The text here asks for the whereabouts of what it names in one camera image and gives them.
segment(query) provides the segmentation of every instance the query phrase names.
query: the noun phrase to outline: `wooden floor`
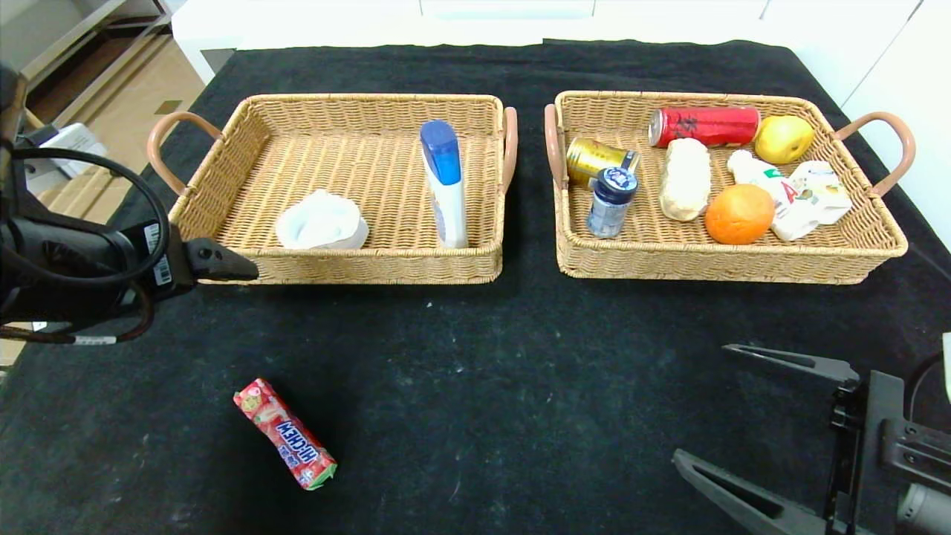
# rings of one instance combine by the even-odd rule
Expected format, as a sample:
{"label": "wooden floor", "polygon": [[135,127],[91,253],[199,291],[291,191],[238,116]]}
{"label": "wooden floor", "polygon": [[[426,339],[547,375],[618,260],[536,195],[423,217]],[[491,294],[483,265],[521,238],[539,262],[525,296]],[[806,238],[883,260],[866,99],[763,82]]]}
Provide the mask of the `wooden floor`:
{"label": "wooden floor", "polygon": [[[113,39],[98,48],[54,90],[32,105],[34,113],[50,120],[124,46],[127,40]],[[69,122],[87,125],[106,146],[109,159],[138,171],[147,164],[146,137],[155,122],[165,113],[188,109],[202,89],[202,80],[175,41],[169,35],[161,35],[140,50],[115,83],[103,87]],[[53,211],[104,223],[125,199],[129,188],[127,181],[113,179],[93,168],[60,188],[44,191],[38,198]],[[0,340],[0,367],[12,365],[22,347],[19,342]]]}

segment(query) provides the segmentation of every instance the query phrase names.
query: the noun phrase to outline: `red candy wrapper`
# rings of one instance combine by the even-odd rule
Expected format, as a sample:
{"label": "red candy wrapper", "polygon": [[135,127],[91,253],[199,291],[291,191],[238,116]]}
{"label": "red candy wrapper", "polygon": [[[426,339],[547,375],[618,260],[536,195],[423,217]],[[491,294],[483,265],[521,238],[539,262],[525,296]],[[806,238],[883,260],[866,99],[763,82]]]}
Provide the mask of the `red candy wrapper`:
{"label": "red candy wrapper", "polygon": [[314,490],[334,477],[337,461],[291,414],[274,388],[264,379],[255,379],[244,390],[235,392],[235,405],[241,408],[262,433],[271,439],[281,458],[305,490]]}

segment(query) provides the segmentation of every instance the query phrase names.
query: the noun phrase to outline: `blue jar lid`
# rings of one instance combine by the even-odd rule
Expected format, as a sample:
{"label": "blue jar lid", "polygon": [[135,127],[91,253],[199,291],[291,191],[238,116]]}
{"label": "blue jar lid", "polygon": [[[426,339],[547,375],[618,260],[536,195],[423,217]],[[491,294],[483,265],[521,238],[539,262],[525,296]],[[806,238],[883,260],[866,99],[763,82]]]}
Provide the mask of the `blue jar lid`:
{"label": "blue jar lid", "polygon": [[613,205],[626,205],[637,191],[637,177],[627,168],[603,168],[597,173],[594,194]]}

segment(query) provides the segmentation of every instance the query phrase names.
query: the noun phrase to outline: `red can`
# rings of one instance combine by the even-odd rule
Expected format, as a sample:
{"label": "red can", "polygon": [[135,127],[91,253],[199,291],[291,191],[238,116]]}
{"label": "red can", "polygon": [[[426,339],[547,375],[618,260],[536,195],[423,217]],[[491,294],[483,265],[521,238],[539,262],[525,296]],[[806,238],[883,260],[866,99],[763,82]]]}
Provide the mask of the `red can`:
{"label": "red can", "polygon": [[661,108],[650,115],[648,138],[653,147],[692,137],[707,147],[743,145],[756,137],[760,112],[756,108]]}

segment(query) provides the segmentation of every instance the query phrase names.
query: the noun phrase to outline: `wicker basket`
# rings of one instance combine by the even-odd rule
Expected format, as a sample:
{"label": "wicker basket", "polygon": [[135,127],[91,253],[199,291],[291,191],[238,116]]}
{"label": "wicker basket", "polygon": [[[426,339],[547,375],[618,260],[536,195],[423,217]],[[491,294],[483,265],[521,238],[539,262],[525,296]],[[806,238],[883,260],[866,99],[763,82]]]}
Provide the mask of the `wicker basket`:
{"label": "wicker basket", "polygon": [[[848,189],[854,208],[835,225],[820,226],[795,242],[772,232],[755,244],[726,246],[714,242],[703,218],[672,221],[661,212],[658,196],[665,149],[650,147],[650,112],[669,106],[754,106],[764,116],[796,115],[816,136],[805,159],[826,160]],[[876,187],[842,140],[873,119],[891,125],[902,140],[899,166]],[[554,178],[554,219],[558,265],[572,277],[617,279],[696,279],[783,283],[856,284],[885,260],[908,248],[902,230],[882,202],[914,158],[915,145],[904,123],[889,113],[871,113],[834,131],[819,109],[799,98],[702,93],[566,91],[545,108],[545,136]],[[595,238],[586,217],[591,193],[569,184],[566,140],[590,137],[641,153],[640,189],[628,219],[614,239]],[[735,149],[710,150],[712,196],[733,184],[726,161]],[[780,166],[786,176],[796,164]]]}
{"label": "wicker basket", "polygon": [[[453,125],[465,177],[469,248],[438,248],[419,127]],[[181,120],[217,141],[186,187],[159,144]],[[149,160],[179,195],[171,222],[258,265],[250,284],[480,284],[502,270],[515,110],[488,95],[286,94],[245,99],[223,131],[178,112],[149,135]],[[370,226],[361,249],[282,248],[278,216],[315,189],[353,200]],[[235,281],[234,284],[248,284]]]}

